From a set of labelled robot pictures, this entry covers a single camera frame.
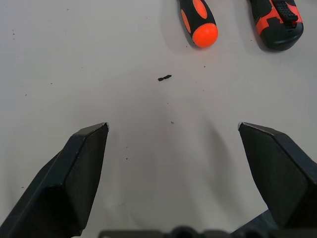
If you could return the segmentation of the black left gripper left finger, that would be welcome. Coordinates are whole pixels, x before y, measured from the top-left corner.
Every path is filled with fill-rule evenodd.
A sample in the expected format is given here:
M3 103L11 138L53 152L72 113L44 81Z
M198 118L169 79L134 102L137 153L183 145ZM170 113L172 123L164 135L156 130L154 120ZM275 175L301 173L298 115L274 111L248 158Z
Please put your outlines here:
M0 238L73 238L86 228L99 186L108 124L73 134L36 174L0 226Z

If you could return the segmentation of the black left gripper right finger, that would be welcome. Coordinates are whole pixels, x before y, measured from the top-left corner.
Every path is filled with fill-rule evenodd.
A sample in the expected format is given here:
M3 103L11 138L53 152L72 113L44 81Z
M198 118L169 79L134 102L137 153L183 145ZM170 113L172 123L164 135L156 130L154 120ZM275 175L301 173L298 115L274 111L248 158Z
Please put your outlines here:
M285 133L246 122L238 130L274 221L284 228L317 228L317 163Z

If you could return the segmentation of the orange black utility knife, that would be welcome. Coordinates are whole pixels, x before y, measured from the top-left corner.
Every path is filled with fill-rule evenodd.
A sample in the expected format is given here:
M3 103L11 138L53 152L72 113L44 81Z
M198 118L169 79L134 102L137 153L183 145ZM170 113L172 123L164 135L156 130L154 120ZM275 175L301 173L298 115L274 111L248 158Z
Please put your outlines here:
M263 44L273 51L290 49L302 36L304 25L294 0L249 0Z

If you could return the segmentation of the orange black screwdriver handle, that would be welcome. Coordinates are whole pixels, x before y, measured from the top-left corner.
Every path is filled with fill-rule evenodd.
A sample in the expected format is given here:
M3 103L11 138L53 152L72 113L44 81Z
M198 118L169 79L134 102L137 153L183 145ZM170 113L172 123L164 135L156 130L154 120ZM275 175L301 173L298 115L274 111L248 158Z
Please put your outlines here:
M213 45L218 38L214 16L205 0L178 0L181 19L192 42L199 48Z

